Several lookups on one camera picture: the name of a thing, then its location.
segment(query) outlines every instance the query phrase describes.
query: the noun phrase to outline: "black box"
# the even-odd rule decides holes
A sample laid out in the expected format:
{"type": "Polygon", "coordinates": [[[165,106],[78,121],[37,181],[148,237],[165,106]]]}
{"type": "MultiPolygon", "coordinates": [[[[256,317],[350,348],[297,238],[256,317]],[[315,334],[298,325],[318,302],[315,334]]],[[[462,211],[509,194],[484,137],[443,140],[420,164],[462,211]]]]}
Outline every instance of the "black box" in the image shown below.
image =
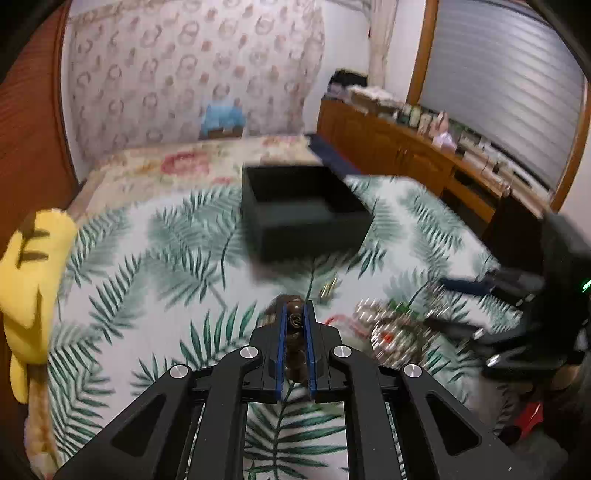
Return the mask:
{"type": "Polygon", "coordinates": [[[373,221],[329,168],[242,169],[242,217],[261,261],[357,251],[373,221]]]}

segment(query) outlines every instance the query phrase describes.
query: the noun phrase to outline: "curtain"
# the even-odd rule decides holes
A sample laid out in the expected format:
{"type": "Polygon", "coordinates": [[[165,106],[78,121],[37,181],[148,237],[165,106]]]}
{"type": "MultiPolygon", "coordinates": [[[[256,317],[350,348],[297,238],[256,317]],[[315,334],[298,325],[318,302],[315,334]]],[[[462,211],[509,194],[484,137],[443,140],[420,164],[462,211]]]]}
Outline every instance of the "curtain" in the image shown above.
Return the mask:
{"type": "Polygon", "coordinates": [[[370,86],[384,88],[388,50],[392,40],[392,30],[398,0],[373,0],[371,14],[371,37],[369,39],[369,77],[370,86]]]}
{"type": "Polygon", "coordinates": [[[69,95],[83,160],[199,139],[207,106],[246,134],[297,134],[324,51],[316,0],[124,0],[70,20],[69,95]]]}

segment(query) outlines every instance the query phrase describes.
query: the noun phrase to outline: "window blind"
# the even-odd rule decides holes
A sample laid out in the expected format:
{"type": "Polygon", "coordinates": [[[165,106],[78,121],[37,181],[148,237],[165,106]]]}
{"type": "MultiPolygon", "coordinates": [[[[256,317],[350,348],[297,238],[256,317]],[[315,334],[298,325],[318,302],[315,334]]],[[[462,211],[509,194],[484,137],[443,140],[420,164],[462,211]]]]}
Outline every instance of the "window blind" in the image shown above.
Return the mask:
{"type": "Polygon", "coordinates": [[[579,120],[584,75],[526,6],[440,0],[420,103],[489,138],[552,189],[579,120]]]}

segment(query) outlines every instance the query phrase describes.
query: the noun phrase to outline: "leaf pattern bedsheet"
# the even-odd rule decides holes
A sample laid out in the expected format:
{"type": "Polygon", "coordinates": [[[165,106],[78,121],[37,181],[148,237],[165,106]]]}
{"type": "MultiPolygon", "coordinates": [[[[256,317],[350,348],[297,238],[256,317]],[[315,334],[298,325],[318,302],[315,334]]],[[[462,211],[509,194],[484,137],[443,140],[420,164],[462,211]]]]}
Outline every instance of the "leaf pattern bedsheet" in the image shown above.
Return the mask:
{"type": "MultiPolygon", "coordinates": [[[[60,460],[173,364],[204,368],[246,345],[278,294],[314,300],[316,317],[326,321],[351,315],[368,297],[408,303],[429,276],[474,277],[494,265],[465,224],[418,183],[346,181],[375,217],[355,255],[257,264],[245,248],[235,184],[108,210],[82,227],[56,304],[48,361],[60,460]],[[334,297],[319,302],[334,276],[341,281],[334,297]]],[[[418,295],[413,308],[423,309],[423,301],[418,295]]],[[[491,297],[449,301],[457,321],[495,331],[518,322],[515,310],[491,297]]],[[[483,379],[475,358],[444,338],[433,343],[427,367],[491,429],[511,414],[508,385],[483,379]]],[[[297,384],[286,384],[277,405],[251,404],[243,467],[248,480],[348,478],[342,405],[315,405],[297,384]]]]}

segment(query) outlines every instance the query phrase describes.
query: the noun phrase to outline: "yellow stuffed toy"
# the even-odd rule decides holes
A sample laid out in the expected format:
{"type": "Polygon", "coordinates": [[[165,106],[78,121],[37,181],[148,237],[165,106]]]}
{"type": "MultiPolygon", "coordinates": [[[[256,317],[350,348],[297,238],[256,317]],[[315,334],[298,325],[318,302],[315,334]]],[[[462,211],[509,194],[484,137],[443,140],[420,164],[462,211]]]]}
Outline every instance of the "yellow stuffed toy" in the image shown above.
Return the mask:
{"type": "Polygon", "coordinates": [[[12,358],[14,397],[28,402],[27,365],[47,361],[54,304],[76,224],[66,212],[43,210],[10,239],[0,260],[0,311],[12,358]]]}

